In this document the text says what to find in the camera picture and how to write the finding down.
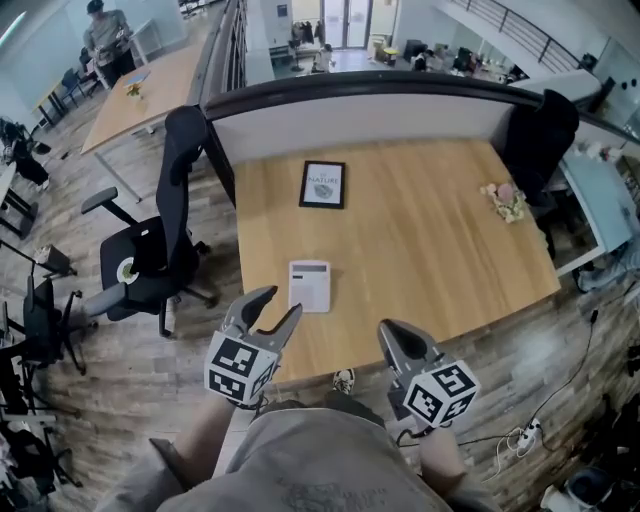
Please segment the wooden desk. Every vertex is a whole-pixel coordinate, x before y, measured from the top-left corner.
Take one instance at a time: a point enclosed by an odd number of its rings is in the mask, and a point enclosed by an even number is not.
[[[11,190],[11,183],[16,176],[16,164],[12,162],[8,167],[0,168],[0,205],[5,201],[8,205],[13,207],[20,215],[22,215],[22,221],[19,227],[15,227],[9,221],[0,217],[0,225],[7,228],[12,233],[15,233],[20,237],[20,240],[24,240],[36,220],[38,213],[38,203],[29,204],[22,199],[18,194]]]
[[[298,207],[305,160],[346,162],[345,210]],[[509,180],[484,141],[388,141],[238,165],[244,289],[280,287],[258,327],[287,310],[290,261],[332,265],[331,312],[303,315],[276,381],[382,360],[384,318],[445,341],[556,292],[531,215],[506,224],[480,194]]]
[[[82,154],[91,153],[100,165],[136,201],[142,199],[107,163],[98,151],[121,136],[162,121],[169,112],[189,100],[191,84],[197,75],[203,43],[170,53],[121,77],[115,84],[85,140]],[[130,98],[124,83],[133,75],[149,70],[142,82],[142,100]]]

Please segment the shoe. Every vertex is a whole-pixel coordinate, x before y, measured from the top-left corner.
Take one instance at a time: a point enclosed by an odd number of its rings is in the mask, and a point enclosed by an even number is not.
[[[340,391],[340,393],[344,393],[345,395],[351,394],[355,383],[356,374],[353,371],[353,368],[340,370],[333,376],[333,389],[335,389],[336,391]]]

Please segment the ceiling light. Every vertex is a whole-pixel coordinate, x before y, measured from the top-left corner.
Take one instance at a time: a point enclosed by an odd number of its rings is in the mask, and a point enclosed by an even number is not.
[[[7,38],[11,35],[11,32],[13,32],[18,27],[18,25],[20,25],[20,22],[26,15],[27,11],[23,12],[20,16],[13,20],[13,23],[9,25],[9,28],[4,31],[4,34],[2,34],[2,36],[0,36],[0,46],[4,44]]]

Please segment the laminate flooring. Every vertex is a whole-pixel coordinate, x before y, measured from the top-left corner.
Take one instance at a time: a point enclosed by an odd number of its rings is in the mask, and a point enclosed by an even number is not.
[[[85,297],[100,291],[100,243],[124,227],[104,210],[84,216],[80,213],[87,197],[113,185],[91,157],[80,156],[84,138],[105,97],[98,91],[41,137],[53,147],[53,158],[42,158],[51,173],[51,187],[37,193],[21,178],[15,185],[25,199],[39,202],[33,231],[24,242],[6,230],[0,233],[28,253],[52,243],[71,257],[78,276],[54,282],[61,307],[71,290],[80,289]],[[121,139],[104,153],[144,198],[137,205],[126,196],[117,199],[134,218],[157,213],[155,188],[163,138],[162,127],[153,135],[142,131]],[[68,157],[59,160],[65,152],[69,152]],[[12,212],[2,215],[13,218]],[[73,449],[70,467],[84,484],[81,489],[58,486],[50,497],[54,510],[92,510],[144,452],[146,439],[172,439],[189,422],[205,394],[204,354],[227,307],[242,293],[234,209],[206,158],[197,162],[190,178],[189,226],[194,240],[203,240],[213,248],[195,286],[204,292],[217,292],[217,307],[207,310],[188,296],[179,304],[171,304],[168,327],[174,331],[174,339],[170,340],[158,336],[155,316],[138,314],[117,323],[100,318],[98,331],[81,344],[86,376],[75,371],[68,357],[40,372],[43,393],[57,406],[81,413],[79,418],[61,413],[54,425],[56,445]],[[24,289],[28,272],[27,262],[6,248],[0,250],[0,275],[5,282]],[[41,274],[40,270],[36,272],[37,276]],[[600,309],[584,368],[538,414],[546,445],[554,451],[538,444],[518,459],[506,450],[504,442],[501,444],[502,471],[487,486],[504,510],[536,510],[546,486],[561,484],[578,467],[577,460],[568,455],[581,438],[583,423],[599,409],[603,393],[611,394],[619,407],[640,389],[638,379],[625,373],[627,347],[640,337],[637,310],[634,304],[623,307],[621,300],[607,304],[624,293],[631,280],[628,276],[606,290],[579,295],[569,277],[550,299],[443,345],[452,356],[464,358],[482,384],[479,399],[454,425],[458,440],[504,435],[524,425],[538,405],[568,380],[587,347],[591,312]],[[10,316],[20,321],[22,298],[6,290],[3,296]],[[375,326],[363,330],[362,336],[376,336]],[[355,396],[385,418],[390,433],[396,436],[413,421],[393,419],[386,401],[390,380],[390,371],[383,364],[358,369]],[[325,376],[272,387],[269,397],[312,402],[330,385],[331,376]],[[250,419],[251,413],[236,412],[217,473],[224,471],[242,442]],[[497,443],[493,439],[463,446],[471,471],[480,479],[497,471]],[[415,447],[403,448],[403,452],[415,464]]]

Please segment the cable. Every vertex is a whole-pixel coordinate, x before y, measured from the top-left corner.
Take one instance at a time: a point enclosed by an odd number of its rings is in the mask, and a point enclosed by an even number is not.
[[[420,446],[420,443],[414,443],[414,444],[400,444],[400,440],[407,435],[407,433],[410,435],[410,437],[412,439],[418,439],[419,437],[424,437],[424,436],[420,436],[419,434],[414,434],[413,432],[411,432],[410,429],[405,429],[402,432],[400,432],[400,435],[398,436],[398,439],[396,439],[396,445],[398,446],[398,448],[413,448],[414,446]],[[458,446],[466,446],[468,444],[474,444],[474,443],[479,443],[481,441],[491,441],[492,439],[504,439],[505,437],[518,437],[518,436],[512,436],[512,435],[502,435],[502,436],[488,436],[488,437],[481,437],[479,439],[473,439],[471,441],[465,441],[464,443],[458,443]]]
[[[490,476],[489,478],[483,480],[482,481],[483,484],[486,483],[486,482],[490,482],[491,480],[496,478],[500,474],[500,472],[502,471],[502,463],[500,462],[500,443],[502,443],[502,441],[504,441],[504,440],[507,441],[507,448],[509,448],[509,450],[511,450],[512,452],[515,452],[516,457],[518,457],[519,459],[524,459],[531,451],[533,451],[533,449],[536,447],[535,434],[534,434],[533,441],[531,442],[531,446],[524,453],[520,453],[520,448],[518,447],[518,445],[511,446],[511,444],[509,443],[509,439],[510,438],[512,438],[512,437],[520,438],[520,436],[522,436],[523,433],[524,433],[524,430],[522,430],[520,427],[516,427],[511,432],[509,432],[509,434],[507,434],[505,436],[502,436],[500,441],[498,441],[498,444],[496,445],[496,461],[498,463],[498,471],[496,471],[496,473],[493,476]]]
[[[587,356],[589,355],[589,349],[591,348],[591,340],[593,339],[593,328],[594,328],[594,325],[595,325],[597,320],[598,320],[598,310],[594,309],[593,313],[591,313],[591,319],[590,319],[590,324],[591,325],[589,326],[589,340],[587,341],[587,349],[584,351],[584,355],[582,356],[582,360],[580,361],[580,364],[578,365],[578,368],[576,369],[576,371],[573,373],[571,378],[565,384],[563,384],[556,391],[551,393],[551,395],[549,395],[549,398],[547,398],[544,402],[542,402],[542,405],[540,407],[538,407],[536,409],[536,412],[534,412],[531,415],[531,419],[529,421],[527,421],[526,426],[529,426],[531,424],[531,422],[535,419],[535,417],[542,410],[542,408],[545,405],[547,405],[554,396],[556,396],[558,393],[560,393],[560,391],[562,391],[569,384],[571,384],[573,382],[573,380],[578,376],[578,374],[580,373],[580,370],[582,370],[582,368],[584,367],[584,363],[586,363],[586,361],[587,361]]]

